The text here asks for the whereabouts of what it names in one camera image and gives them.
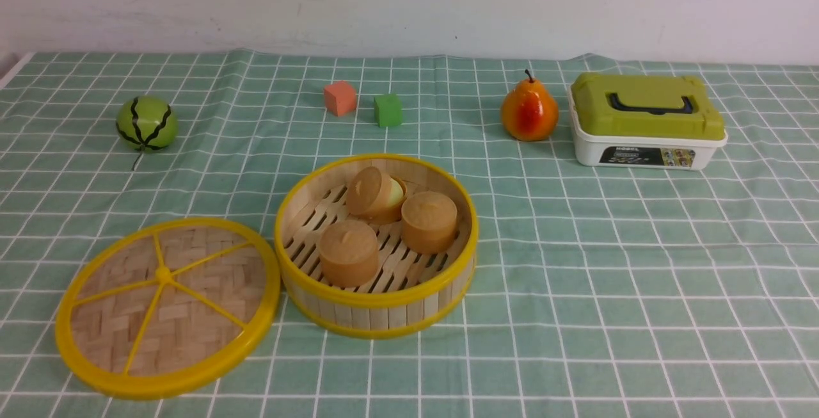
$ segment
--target white box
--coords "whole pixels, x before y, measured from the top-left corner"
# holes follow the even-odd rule
[[[571,88],[568,88],[567,92],[574,153],[577,161],[583,165],[702,170],[711,161],[714,152],[728,143],[728,132],[725,138],[719,141],[590,135],[580,127]]]

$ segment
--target plastic box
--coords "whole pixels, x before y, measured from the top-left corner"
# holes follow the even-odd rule
[[[568,99],[583,165],[702,170],[728,142],[698,77],[583,73]]]

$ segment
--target green lid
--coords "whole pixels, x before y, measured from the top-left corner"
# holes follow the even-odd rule
[[[591,135],[725,138],[725,123],[698,77],[583,73],[571,98]]]

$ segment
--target box handle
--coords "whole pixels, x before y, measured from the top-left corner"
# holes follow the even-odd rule
[[[620,97],[618,97],[616,93],[610,93],[608,95],[608,103],[612,106],[612,108],[617,109],[618,111],[648,112],[652,115],[663,115],[666,113],[694,114],[694,105],[691,104],[691,100],[688,99],[688,97],[682,97],[682,107],[640,107],[625,105],[622,101],[620,101]]]

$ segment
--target orange block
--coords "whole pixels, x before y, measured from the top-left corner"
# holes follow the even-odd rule
[[[342,117],[356,109],[356,89],[340,80],[324,87],[324,105],[336,117]]]

